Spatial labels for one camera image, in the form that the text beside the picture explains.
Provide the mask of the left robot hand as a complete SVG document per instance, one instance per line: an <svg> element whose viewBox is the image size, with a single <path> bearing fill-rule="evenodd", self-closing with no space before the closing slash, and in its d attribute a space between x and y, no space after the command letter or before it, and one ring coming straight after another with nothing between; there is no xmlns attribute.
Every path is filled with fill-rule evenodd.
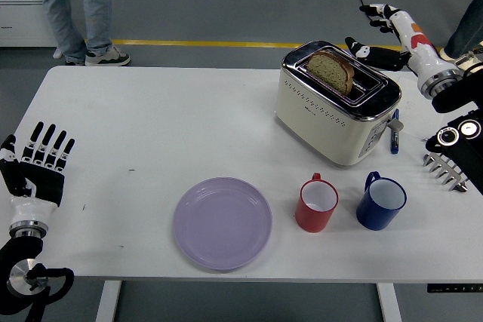
<svg viewBox="0 0 483 322"><path fill-rule="evenodd" d="M1 145L1 173L11 194L12 224L47 224L60 206L65 176L63 171L75 145L66 131L55 133L56 125L37 123L20 158L16 137L9 135Z"/></svg>

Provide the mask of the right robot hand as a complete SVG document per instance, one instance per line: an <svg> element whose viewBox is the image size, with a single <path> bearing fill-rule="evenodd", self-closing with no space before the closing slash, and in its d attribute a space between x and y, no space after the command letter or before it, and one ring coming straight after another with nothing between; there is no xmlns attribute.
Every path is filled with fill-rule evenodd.
<svg viewBox="0 0 483 322"><path fill-rule="evenodd" d="M461 79L461 71L443 60L431 41L406 11L387 4L362 5L360 11L376 17L370 25L381 32L391 32L400 41L401 50L368 46L352 37L345 38L349 52L363 64L389 71L407 66L418 77L420 87L434 87L445 76L451 81Z"/></svg>

